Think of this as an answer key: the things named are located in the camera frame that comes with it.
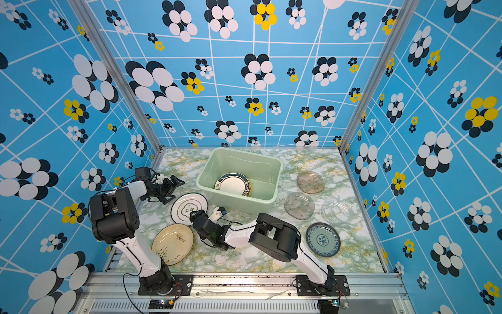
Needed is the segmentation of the large white green-rimmed plate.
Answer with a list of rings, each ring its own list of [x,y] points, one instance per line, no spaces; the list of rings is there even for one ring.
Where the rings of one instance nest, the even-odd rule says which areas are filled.
[[[252,190],[251,183],[241,173],[226,173],[217,179],[215,190],[239,196],[249,196]]]

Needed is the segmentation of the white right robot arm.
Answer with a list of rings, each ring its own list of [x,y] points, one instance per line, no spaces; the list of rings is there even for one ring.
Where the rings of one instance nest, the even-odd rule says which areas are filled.
[[[337,288],[334,269],[321,262],[302,244],[298,229],[279,218],[260,213],[245,225],[220,225],[203,210],[190,213],[193,228],[201,240],[222,251],[251,245],[281,262],[292,262],[307,276],[308,287],[320,295],[332,296]]]

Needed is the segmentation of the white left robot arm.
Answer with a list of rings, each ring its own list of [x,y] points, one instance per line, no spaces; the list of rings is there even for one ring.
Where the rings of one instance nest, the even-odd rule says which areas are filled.
[[[88,204],[94,237],[123,252],[138,272],[140,287],[148,293],[167,294],[175,283],[169,267],[137,231],[140,218],[135,203],[153,197],[165,205],[175,198],[174,190],[184,184],[174,175],[142,177],[123,187],[98,192]]]

